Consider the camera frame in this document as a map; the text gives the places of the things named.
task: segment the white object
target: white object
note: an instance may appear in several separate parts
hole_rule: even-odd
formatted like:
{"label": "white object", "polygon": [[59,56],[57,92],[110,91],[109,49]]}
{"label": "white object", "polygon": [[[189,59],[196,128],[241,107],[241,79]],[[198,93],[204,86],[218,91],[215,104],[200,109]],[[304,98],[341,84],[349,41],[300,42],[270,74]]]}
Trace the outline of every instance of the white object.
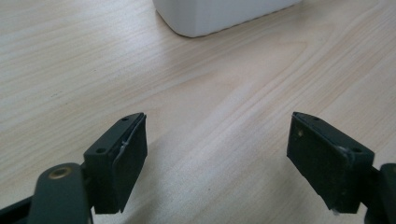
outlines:
{"label": "white object", "polygon": [[208,35],[292,6],[301,0],[153,0],[157,11],[178,34]]}

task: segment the wood grain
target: wood grain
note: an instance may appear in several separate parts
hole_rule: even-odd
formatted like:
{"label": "wood grain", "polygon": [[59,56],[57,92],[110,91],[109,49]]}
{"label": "wood grain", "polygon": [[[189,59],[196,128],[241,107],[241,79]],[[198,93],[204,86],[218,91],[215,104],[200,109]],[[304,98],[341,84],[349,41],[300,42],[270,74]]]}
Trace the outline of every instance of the wood grain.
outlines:
{"label": "wood grain", "polygon": [[150,0],[0,2],[0,207],[148,114],[123,214],[95,223],[362,223],[334,216],[286,157],[293,111],[396,161],[396,2],[304,0],[200,38]]}

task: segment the brass screw hole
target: brass screw hole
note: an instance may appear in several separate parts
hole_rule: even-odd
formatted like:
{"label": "brass screw hole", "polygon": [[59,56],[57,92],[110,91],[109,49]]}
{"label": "brass screw hole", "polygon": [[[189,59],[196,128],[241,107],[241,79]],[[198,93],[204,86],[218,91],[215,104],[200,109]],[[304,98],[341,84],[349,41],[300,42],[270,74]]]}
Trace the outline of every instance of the brass screw hole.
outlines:
{"label": "brass screw hole", "polygon": [[72,173],[72,169],[68,166],[64,166],[49,173],[49,179],[64,178],[65,176],[70,175],[70,173]]}

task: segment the white box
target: white box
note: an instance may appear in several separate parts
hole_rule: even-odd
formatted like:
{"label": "white box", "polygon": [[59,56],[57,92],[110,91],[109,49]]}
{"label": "white box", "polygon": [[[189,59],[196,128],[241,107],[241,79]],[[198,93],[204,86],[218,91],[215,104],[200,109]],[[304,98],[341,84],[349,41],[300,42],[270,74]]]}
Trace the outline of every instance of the white box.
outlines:
{"label": "white box", "polygon": [[301,0],[153,0],[158,13],[178,34],[208,35],[292,6]]}

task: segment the table surface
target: table surface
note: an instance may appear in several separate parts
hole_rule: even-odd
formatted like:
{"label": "table surface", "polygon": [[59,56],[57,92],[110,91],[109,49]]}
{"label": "table surface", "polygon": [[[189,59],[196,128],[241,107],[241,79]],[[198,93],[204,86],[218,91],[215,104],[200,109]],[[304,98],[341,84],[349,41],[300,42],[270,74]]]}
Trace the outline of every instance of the table surface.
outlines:
{"label": "table surface", "polygon": [[199,38],[150,0],[0,2],[0,207],[115,121],[148,115],[123,214],[95,223],[362,223],[286,157],[291,113],[395,162],[396,1],[304,0]]}

